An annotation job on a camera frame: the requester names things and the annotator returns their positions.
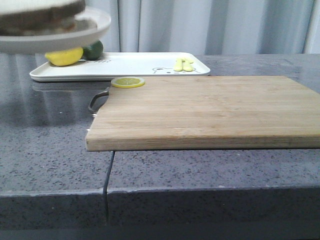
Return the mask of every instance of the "bread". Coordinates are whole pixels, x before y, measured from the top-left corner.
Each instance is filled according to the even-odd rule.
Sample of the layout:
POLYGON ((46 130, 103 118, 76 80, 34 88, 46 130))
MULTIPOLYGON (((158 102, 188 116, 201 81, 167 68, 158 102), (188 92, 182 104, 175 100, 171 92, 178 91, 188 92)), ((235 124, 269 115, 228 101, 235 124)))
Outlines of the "bread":
POLYGON ((60 34, 77 29, 85 0, 14 0, 0 3, 0 35, 60 34))

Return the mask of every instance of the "lime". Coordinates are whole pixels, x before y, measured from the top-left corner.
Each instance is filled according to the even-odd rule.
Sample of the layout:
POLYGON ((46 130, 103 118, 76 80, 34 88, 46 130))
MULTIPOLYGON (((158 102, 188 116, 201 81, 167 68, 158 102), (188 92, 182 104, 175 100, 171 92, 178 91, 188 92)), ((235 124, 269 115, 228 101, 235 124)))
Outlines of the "lime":
POLYGON ((83 47, 83 58, 86 60, 97 60, 104 51, 104 45, 100 40, 83 47))
POLYGON ((111 80, 111 85, 116 88, 137 88, 145 84, 145 80, 137 76, 117 77, 111 80))
POLYGON ((67 66, 79 61, 83 54, 82 47, 62 51, 47 52, 44 56, 56 66, 67 66))

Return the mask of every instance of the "gray speckled countertop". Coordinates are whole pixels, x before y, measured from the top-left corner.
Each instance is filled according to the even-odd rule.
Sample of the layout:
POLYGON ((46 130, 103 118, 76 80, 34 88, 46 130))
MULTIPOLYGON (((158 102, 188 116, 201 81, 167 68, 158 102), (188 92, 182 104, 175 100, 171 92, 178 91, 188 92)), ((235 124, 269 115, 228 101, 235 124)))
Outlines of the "gray speckled countertop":
MULTIPOLYGON (((283 75, 320 93, 320 55, 197 57, 211 75, 283 75)), ((320 149, 119 151, 112 162, 84 142, 88 103, 108 83, 35 82, 36 62, 0 54, 0 229, 304 221, 320 235, 320 149)))

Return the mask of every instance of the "yellow object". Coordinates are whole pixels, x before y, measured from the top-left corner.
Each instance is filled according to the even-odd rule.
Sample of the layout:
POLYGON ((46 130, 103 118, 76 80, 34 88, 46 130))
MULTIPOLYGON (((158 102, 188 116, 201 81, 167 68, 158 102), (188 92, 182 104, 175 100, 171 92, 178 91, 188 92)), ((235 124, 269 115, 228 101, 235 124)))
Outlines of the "yellow object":
POLYGON ((44 56, 53 65, 61 67, 78 62, 81 59, 83 53, 84 50, 82 47, 76 47, 68 50, 47 52, 44 56))
POLYGON ((111 80, 111 85, 116 88, 130 89, 143 86, 145 80, 137 76, 117 77, 111 80))

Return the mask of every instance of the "bamboo board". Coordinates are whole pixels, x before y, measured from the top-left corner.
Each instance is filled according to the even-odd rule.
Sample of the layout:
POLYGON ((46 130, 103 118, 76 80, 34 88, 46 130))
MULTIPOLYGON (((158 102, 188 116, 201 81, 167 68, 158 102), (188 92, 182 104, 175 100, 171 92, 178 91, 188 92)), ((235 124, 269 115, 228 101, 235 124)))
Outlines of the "bamboo board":
POLYGON ((320 94, 284 76, 157 76, 111 87, 88 151, 319 148, 320 94))

